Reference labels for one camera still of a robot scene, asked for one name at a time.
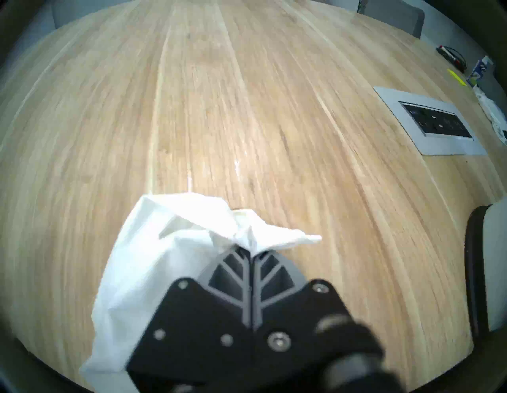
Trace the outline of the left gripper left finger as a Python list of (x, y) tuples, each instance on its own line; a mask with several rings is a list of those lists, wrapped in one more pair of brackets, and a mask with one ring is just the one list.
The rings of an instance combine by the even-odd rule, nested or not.
[(250, 252), (219, 255), (167, 290), (127, 363), (133, 381), (211, 381), (252, 362)]

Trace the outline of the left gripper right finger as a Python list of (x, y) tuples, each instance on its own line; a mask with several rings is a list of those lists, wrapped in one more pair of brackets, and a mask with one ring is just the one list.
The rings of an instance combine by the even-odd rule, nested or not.
[(307, 279), (279, 252), (253, 257), (256, 358), (274, 358), (314, 343), (314, 336), (353, 322), (333, 285)]

